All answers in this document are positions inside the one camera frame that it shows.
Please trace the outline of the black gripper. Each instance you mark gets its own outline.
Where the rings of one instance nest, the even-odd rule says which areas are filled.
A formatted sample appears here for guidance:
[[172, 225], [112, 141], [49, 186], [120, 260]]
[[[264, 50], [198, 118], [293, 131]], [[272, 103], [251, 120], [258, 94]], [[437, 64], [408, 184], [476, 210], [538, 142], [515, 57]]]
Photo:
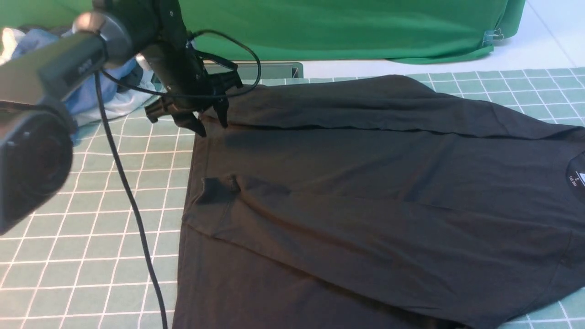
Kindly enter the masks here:
[[144, 30], [137, 33], [137, 50], [167, 89], [158, 103], [145, 108], [148, 120], [157, 123], [169, 115], [179, 128], [205, 138], [207, 132], [200, 115], [213, 108], [221, 126], [227, 128], [227, 91], [243, 84], [236, 63], [196, 50], [192, 45], [194, 36], [188, 32], [186, 39], [176, 45], [157, 31]]

